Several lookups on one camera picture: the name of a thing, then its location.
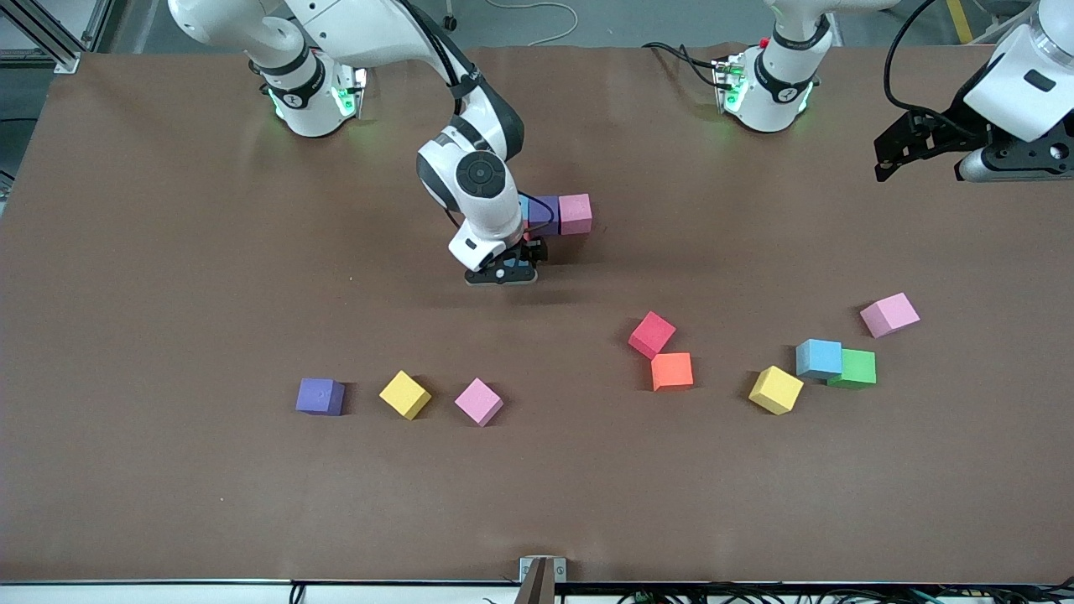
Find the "purple foam cube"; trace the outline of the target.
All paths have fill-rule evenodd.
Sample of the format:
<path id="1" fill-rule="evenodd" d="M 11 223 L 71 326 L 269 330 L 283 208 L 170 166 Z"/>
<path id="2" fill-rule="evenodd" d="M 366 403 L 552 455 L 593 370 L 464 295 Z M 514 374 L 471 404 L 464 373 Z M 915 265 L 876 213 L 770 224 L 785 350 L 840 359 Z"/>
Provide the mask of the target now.
<path id="1" fill-rule="evenodd" d="M 558 195 L 529 196 L 529 229 L 533 238 L 555 238 L 560 235 Z"/>
<path id="2" fill-rule="evenodd" d="M 329 378 L 300 379 L 295 409 L 306 415 L 342 416 L 346 387 Z"/>

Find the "pink foam cube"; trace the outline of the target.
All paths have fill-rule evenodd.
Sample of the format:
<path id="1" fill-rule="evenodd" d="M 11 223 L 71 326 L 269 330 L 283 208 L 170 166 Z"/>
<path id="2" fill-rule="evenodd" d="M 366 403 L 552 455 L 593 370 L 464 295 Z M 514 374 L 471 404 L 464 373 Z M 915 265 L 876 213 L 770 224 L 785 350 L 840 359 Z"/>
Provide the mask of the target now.
<path id="1" fill-rule="evenodd" d="M 888 336 L 920 321 L 920 315 L 905 292 L 890 294 L 860 310 L 863 325 L 874 339 Z"/>
<path id="2" fill-rule="evenodd" d="M 503 407 L 503 399 L 485 382 L 481 382 L 480 378 L 473 378 L 467 387 L 456 397 L 454 405 L 471 419 L 475 425 L 487 427 L 488 422 Z"/>
<path id="3" fill-rule="evenodd" d="M 558 231 L 561 236 L 582 236 L 593 228 L 593 210 L 589 195 L 561 195 L 558 198 Z"/>

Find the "orange foam cube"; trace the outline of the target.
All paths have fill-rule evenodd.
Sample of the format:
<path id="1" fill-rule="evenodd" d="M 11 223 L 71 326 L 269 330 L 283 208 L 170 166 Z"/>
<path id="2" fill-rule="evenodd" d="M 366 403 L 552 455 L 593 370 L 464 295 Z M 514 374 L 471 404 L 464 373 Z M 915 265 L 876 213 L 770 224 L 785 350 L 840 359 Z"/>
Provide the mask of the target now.
<path id="1" fill-rule="evenodd" d="M 657 353 L 649 361 L 652 390 L 679 390 L 694 386 L 693 357 L 690 353 Z"/>

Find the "yellow foam cube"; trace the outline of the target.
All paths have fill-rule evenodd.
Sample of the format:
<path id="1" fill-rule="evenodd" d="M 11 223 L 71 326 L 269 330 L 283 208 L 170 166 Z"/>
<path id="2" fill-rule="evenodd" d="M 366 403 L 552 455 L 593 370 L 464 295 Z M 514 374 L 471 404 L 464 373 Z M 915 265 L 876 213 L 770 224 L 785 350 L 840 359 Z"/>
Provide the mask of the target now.
<path id="1" fill-rule="evenodd" d="M 432 393 L 406 371 L 400 371 L 387 383 L 379 398 L 403 418 L 413 420 L 425 408 Z"/>
<path id="2" fill-rule="evenodd" d="M 795 407 L 806 386 L 797 376 L 781 366 L 767 366 L 757 376 L 748 400 L 772 415 L 784 415 Z"/>

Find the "green foam cube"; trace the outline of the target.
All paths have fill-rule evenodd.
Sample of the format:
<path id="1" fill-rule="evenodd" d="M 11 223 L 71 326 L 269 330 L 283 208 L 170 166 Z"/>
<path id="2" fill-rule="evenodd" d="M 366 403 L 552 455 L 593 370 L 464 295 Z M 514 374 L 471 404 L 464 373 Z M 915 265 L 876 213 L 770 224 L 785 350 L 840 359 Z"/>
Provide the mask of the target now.
<path id="1" fill-rule="evenodd" d="M 876 385 L 876 356 L 862 349 L 842 349 L 842 371 L 830 377 L 826 386 L 859 390 Z"/>

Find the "brown table mat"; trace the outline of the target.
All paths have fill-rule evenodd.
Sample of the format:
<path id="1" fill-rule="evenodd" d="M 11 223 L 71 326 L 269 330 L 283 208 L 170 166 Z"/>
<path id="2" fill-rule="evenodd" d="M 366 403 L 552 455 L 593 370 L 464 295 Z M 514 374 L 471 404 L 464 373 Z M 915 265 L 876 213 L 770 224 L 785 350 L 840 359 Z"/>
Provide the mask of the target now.
<path id="1" fill-rule="evenodd" d="M 0 581 L 1060 583 L 1074 575 L 1074 182 L 873 175 L 881 49 L 786 133 L 643 49 L 471 49 L 529 195 L 589 195 L 533 285 L 471 287 L 415 176 L 451 100 L 373 72 L 285 129 L 241 56 L 96 55 L 50 83 L 0 219 Z M 920 321 L 874 339 L 905 292 Z M 694 386 L 628 344 L 674 325 Z M 871 388 L 759 372 L 806 340 Z M 413 420 L 379 393 L 406 371 Z M 300 379 L 346 387 L 295 409 Z M 454 400 L 503 399 L 487 427 Z"/>

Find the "metal table edge bracket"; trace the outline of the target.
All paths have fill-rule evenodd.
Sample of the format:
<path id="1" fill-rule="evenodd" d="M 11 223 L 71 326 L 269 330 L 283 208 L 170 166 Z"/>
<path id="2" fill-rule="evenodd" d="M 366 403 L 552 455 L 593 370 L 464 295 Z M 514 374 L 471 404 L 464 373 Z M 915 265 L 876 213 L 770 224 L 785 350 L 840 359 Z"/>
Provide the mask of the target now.
<path id="1" fill-rule="evenodd" d="M 520 588 L 514 604 L 555 604 L 555 588 L 567 583 L 567 559 L 529 555 L 519 560 Z"/>

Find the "white table edge rail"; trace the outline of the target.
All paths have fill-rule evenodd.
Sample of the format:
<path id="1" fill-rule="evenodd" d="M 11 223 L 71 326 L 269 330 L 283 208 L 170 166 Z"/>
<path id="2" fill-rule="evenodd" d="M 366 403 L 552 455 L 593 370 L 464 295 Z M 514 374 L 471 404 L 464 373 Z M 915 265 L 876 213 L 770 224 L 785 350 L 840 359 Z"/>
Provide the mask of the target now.
<path id="1" fill-rule="evenodd" d="M 514 604 L 517 581 L 149 580 L 0 583 L 0 604 Z M 555 604 L 1074 604 L 1058 585 L 563 583 Z"/>

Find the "aluminium frame profile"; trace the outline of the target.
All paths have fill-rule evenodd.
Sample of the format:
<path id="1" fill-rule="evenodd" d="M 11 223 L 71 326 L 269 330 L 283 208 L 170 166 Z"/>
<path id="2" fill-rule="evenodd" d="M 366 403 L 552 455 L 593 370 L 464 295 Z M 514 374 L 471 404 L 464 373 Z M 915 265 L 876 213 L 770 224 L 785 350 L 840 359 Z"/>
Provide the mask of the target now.
<path id="1" fill-rule="evenodd" d="M 99 51 L 117 0 L 0 0 L 0 66 L 76 72 Z"/>

